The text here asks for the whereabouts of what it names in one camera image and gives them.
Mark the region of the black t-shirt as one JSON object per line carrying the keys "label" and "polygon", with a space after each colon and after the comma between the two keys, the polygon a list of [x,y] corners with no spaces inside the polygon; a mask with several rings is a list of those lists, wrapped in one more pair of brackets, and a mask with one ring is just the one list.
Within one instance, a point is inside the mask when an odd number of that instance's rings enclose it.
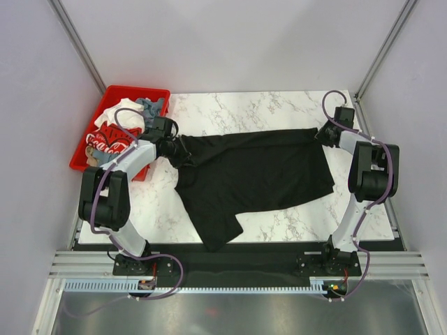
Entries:
{"label": "black t-shirt", "polygon": [[191,154],[175,187],[205,248],[242,234],[236,216],[302,205],[333,192],[317,129],[178,137]]}

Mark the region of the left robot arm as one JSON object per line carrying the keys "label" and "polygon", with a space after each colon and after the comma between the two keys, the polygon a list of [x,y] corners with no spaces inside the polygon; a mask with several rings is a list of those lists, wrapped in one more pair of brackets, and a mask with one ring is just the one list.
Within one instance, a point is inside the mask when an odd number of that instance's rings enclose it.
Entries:
{"label": "left robot arm", "polygon": [[79,217],[88,222],[91,233],[105,235],[118,251],[129,258],[129,267],[147,274],[155,258],[149,242],[130,220],[129,183],[145,166],[160,157],[184,161],[190,157],[178,136],[177,123],[155,117],[151,128],[131,136],[131,144],[116,158],[100,167],[89,167],[82,174]]}

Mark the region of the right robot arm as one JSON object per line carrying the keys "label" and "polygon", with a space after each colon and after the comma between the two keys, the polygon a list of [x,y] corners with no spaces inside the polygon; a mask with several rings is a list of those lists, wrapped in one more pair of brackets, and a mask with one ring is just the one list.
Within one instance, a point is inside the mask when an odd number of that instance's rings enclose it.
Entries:
{"label": "right robot arm", "polygon": [[322,145],[340,148],[352,155],[348,175],[349,204],[341,223],[327,241],[327,253],[319,259],[321,269],[330,275],[344,268],[344,256],[358,250],[372,208],[394,196],[398,188],[400,148],[355,130],[354,114],[352,108],[336,107],[335,115],[316,135]]}

